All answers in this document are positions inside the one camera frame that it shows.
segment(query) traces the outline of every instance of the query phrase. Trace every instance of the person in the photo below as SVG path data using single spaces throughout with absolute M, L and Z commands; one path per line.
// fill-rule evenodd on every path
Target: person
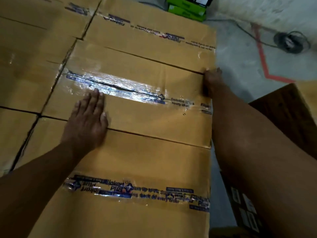
M 235 96 L 220 69 L 206 71 L 204 84 L 212 98 L 212 139 L 222 171 L 251 198 L 274 236 L 317 237 L 317 161 Z M 103 109 L 104 95 L 97 89 L 87 93 L 56 148 L 0 178 L 2 234 L 28 236 L 67 175 L 102 144 L 108 127 Z

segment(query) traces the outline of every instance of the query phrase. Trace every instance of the red line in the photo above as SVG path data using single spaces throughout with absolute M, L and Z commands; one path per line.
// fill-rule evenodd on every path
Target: red line
M 260 35 L 260 32 L 259 32 L 260 26 L 257 25 L 257 24 L 252 24 L 251 26 L 252 26 L 252 30 L 254 31 L 254 33 L 256 35 L 256 39 L 257 40 L 261 40 L 261 35 Z M 262 68 L 263 68 L 263 72 L 264 72 L 265 78 L 272 79 L 272 80 L 275 80 L 275 81 L 284 82 L 284 83 L 293 83 L 293 82 L 295 82 L 292 79 L 285 78 L 285 77 L 282 77 L 282 76 L 270 75 L 269 72 L 268 72 L 268 67 L 267 67 L 267 63 L 266 63 L 266 59 L 265 59 L 265 54 L 264 54 L 262 43 L 260 43 L 259 41 L 256 41 L 256 46 L 257 46 L 258 51 L 259 51 L 260 60 L 261 60 L 261 64 L 262 64 Z

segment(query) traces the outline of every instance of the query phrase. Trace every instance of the hand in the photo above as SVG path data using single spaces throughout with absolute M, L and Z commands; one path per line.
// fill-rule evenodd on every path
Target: hand
M 74 149 L 89 153 L 105 139 L 108 120 L 103 112 L 105 95 L 98 89 L 86 92 L 78 101 L 65 126 L 61 143 L 70 142 Z
M 220 68 L 212 71 L 206 70 L 204 75 L 204 86 L 208 89 L 208 95 L 212 98 L 212 90 L 217 86 L 225 85 L 222 80 L 222 71 Z

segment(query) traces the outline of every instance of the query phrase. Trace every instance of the concrete floor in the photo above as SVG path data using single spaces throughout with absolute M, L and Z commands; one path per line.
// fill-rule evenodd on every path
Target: concrete floor
M 165 7 L 164 0 L 136 0 Z M 208 14 L 208 19 L 226 19 L 221 14 Z M 228 21 L 205 21 L 217 29 L 217 66 L 231 90 L 245 102 L 251 102 L 292 80 L 317 79 L 317 53 L 309 50 L 299 55 L 287 54 L 277 48 L 259 45 L 254 39 Z M 274 32 L 239 24 L 263 42 L 274 45 Z M 211 210 L 210 228 L 236 226 L 214 150 L 211 151 Z

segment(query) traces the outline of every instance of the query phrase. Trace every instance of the white wall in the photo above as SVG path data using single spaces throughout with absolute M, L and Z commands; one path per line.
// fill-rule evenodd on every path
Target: white wall
M 277 31 L 301 31 L 317 43 L 317 0 L 214 0 L 212 10 Z

